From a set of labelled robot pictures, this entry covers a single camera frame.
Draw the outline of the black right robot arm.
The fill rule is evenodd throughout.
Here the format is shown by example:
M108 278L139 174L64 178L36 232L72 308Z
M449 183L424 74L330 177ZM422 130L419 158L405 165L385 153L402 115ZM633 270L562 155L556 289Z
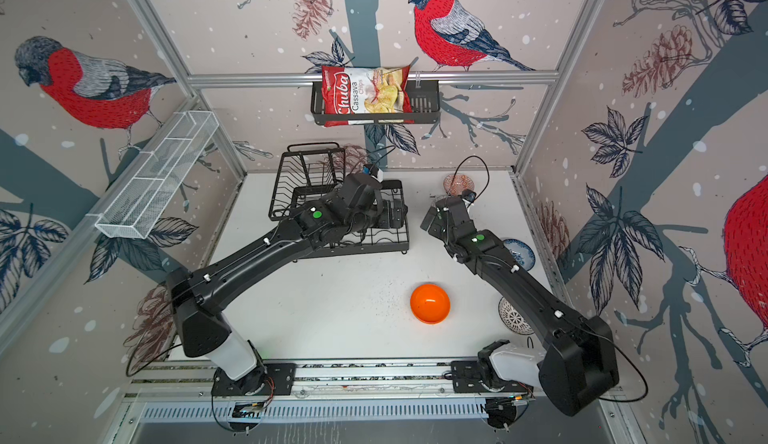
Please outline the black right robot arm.
M563 414L577 414L619 384L608 324L600 317L585 318L552 294L500 238L475 227L461 198L437 201L421 228L442 241L456 262L496 289L531 326L545 351L536 363L538 384Z

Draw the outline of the black wire dish rack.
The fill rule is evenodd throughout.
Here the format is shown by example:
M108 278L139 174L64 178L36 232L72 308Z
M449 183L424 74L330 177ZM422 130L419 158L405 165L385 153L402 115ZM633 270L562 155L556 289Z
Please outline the black wire dish rack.
M301 205L340 186L348 174L367 172L364 157L354 160L336 142L300 143L281 155L273 186L268 217L283 221ZM381 212L365 231L346 235L338 244L315 251L313 258L400 252L409 250L407 205L399 180L383 179L381 196L375 199Z

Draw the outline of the orange plastic bowl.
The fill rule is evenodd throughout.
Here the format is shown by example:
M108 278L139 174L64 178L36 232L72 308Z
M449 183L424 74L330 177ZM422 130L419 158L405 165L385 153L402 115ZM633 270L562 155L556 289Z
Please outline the orange plastic bowl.
M417 320L424 324L435 325L449 316L451 301L442 287L426 283L412 292L410 308Z

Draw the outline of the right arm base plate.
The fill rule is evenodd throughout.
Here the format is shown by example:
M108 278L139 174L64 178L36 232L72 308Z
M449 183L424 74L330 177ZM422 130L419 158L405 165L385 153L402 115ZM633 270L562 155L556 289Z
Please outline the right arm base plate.
M453 392L456 394L533 393L533 388L527 384L502 380L488 366L481 365L477 360L454 360L444 376L451 381Z

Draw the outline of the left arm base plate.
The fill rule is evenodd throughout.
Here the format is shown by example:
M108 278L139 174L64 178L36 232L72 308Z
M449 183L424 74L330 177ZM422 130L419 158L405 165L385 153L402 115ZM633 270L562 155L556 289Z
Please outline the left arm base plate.
M214 397L287 396L291 394L297 370L295 363L262 363L239 380L232 380L221 368L213 376Z

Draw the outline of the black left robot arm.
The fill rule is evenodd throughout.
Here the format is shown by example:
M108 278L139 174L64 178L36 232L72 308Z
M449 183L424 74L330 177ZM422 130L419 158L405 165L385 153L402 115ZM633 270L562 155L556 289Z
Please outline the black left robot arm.
M165 285L184 354L212 361L234 394L259 392L269 378L266 365L227 321L226 307L283 266L337 247L348 236L404 229L402 194L399 180L349 174L337 185L304 192L275 228L228 257L194 272L170 273Z

